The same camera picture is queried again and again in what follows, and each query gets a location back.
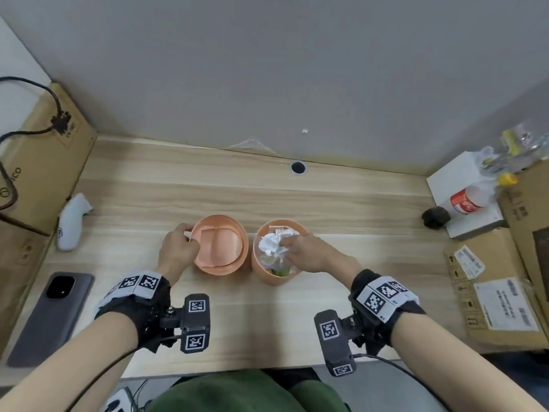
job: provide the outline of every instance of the person's left hand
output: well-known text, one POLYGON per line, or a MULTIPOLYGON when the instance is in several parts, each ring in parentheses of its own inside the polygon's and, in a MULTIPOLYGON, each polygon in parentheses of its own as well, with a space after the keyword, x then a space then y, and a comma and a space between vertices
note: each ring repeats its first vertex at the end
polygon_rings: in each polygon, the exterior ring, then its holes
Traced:
POLYGON ((192 229, 191 224, 179 224, 162 242, 155 271, 168 279, 172 286, 198 256, 200 244, 196 240, 189 240, 184 234, 192 229))

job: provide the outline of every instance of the crumpled white paper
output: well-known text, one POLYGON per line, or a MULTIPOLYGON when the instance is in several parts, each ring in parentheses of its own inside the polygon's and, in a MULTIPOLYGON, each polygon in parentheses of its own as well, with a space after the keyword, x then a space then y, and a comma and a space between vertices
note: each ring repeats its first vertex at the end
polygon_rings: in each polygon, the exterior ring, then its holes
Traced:
POLYGON ((274 233, 265 234, 261 238, 258 247, 265 255, 282 259, 284 253, 288 251, 288 247, 280 247, 280 241, 284 237, 296 234, 299 233, 293 228, 277 228, 274 233))

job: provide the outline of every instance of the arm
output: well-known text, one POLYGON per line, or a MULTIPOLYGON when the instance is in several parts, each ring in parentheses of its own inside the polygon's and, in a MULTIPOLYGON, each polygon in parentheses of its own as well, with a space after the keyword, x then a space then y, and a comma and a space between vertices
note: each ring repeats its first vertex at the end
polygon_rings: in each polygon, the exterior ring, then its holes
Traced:
MULTIPOLYGON (((184 236, 192 226, 179 225, 168 233, 156 272, 174 285, 196 258, 199 244, 184 236)), ((80 391, 105 367, 137 347, 134 323, 108 312, 88 325, 0 399, 0 412, 63 412, 80 391)), ((120 361, 82 397, 73 411, 96 411, 118 383, 131 356, 120 361)))
MULTIPOLYGON (((310 272, 327 272, 351 289, 362 268, 358 261, 311 234, 281 242, 287 258, 310 272)), ((426 315, 403 313, 391 344, 409 369, 453 412, 545 411, 536 400, 426 315)))

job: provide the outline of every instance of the red bottle label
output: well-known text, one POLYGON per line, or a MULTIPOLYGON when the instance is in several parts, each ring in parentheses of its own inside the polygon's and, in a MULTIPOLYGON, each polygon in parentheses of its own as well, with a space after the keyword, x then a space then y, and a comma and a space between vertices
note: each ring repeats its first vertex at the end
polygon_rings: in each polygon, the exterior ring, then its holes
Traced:
POLYGON ((472 202, 465 193, 465 189, 462 189, 458 193, 452 195, 449 199, 449 203, 458 211, 464 215, 473 213, 482 207, 472 202))

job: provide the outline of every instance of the yellow bottle cap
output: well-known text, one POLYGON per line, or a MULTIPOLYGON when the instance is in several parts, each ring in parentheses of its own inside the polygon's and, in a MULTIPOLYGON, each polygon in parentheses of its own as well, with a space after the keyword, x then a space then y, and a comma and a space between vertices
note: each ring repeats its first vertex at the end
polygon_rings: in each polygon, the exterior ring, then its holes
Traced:
POLYGON ((504 173, 499 176, 498 183, 501 186, 513 186, 518 184, 518 178, 514 173, 504 173))

